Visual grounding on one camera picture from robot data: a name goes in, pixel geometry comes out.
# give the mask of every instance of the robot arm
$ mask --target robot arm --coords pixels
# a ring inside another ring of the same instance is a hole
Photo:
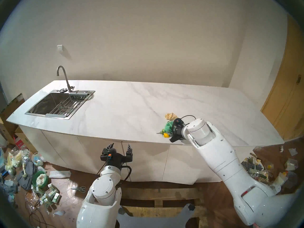
[[[101,171],[100,177],[89,188],[83,201],[76,222],[79,228],[115,227],[121,200],[121,188],[116,190],[115,186],[120,181],[123,164],[132,162],[133,154],[130,145],[126,156],[117,153],[113,145],[102,151],[100,159],[105,161],[106,166]]]
[[[211,170],[222,179],[233,197],[237,214],[246,225],[274,225],[291,206],[295,194],[274,196],[277,193],[275,189],[249,176],[230,143],[210,122],[196,119],[185,125],[181,119],[175,119],[172,132],[171,142],[189,140]],[[131,162],[132,157],[130,146],[126,156],[117,153],[113,144],[103,150],[100,159],[107,165],[83,201],[77,227],[115,227],[122,196],[121,189],[116,190],[115,186],[120,181],[122,165]]]
[[[249,176],[230,143],[210,122],[196,119],[185,125],[181,119],[176,121],[178,123],[173,124],[173,132],[179,132],[178,128],[182,126],[182,138],[191,142],[211,170],[225,183],[233,197],[234,208],[246,225],[269,226],[283,217],[292,204],[294,194],[274,196],[277,193],[275,188]]]

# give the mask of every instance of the cable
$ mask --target cable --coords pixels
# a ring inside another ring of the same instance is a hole
[[[56,228],[56,226],[53,226],[53,225],[48,224],[48,223],[45,222],[45,219],[44,219],[42,213],[41,213],[38,209],[36,209],[36,211],[38,211],[38,212],[40,213],[40,215],[41,215],[41,217],[42,217],[42,219],[43,219],[44,222],[40,221],[40,218],[39,218],[39,216],[38,216],[37,214],[31,212],[31,213],[29,214],[29,223],[30,223],[30,225],[31,225],[32,227],[36,227],[36,226],[33,226],[33,225],[32,225],[31,219],[30,219],[30,218],[33,218],[35,221],[38,221],[38,222],[39,222],[39,227],[41,227],[41,224],[44,224],[46,228],[47,228],[47,226],[52,226],[52,227],[55,227],[55,228]]]
[[[129,176],[131,175],[131,172],[132,172],[132,168],[128,165],[127,166],[121,166],[121,168],[128,168],[129,169],[129,174],[127,175],[127,177],[122,182],[118,183],[117,185],[121,185],[124,181],[126,181],[129,178]]]
[[[183,119],[184,117],[188,117],[188,116],[192,116],[192,117],[194,117],[194,119],[196,120],[196,117],[193,116],[193,115],[186,115],[186,116],[183,116],[181,119]]]
[[[98,175],[98,173],[101,171],[101,169],[103,169],[103,167],[105,166],[105,164],[99,169],[99,171],[96,173],[96,175]]]

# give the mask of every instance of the chrome faucet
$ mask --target chrome faucet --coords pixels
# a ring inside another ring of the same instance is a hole
[[[65,76],[65,80],[67,81],[67,89],[69,90],[69,92],[73,92],[72,90],[73,90],[75,87],[69,85],[69,81],[68,81],[68,79],[67,79],[67,74],[66,74],[66,72],[65,72],[64,67],[62,67],[61,65],[59,65],[58,68],[57,68],[57,76],[59,76],[59,69],[60,69],[60,68],[62,68],[63,73],[64,73],[64,76]]]

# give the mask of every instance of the stainless steel sink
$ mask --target stainless steel sink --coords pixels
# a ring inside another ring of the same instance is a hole
[[[60,93],[59,90],[53,90],[31,107],[25,114],[70,119],[94,92],[95,91],[74,91]]]

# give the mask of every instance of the white marble countertop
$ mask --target white marble countertop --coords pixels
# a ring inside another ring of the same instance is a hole
[[[170,143],[156,134],[166,113],[210,121],[233,145],[282,144],[272,124],[240,91],[231,88],[127,81],[71,80],[75,90],[95,91],[69,119],[24,114],[50,91],[66,88],[53,81],[23,103],[7,121],[47,131],[106,139]]]

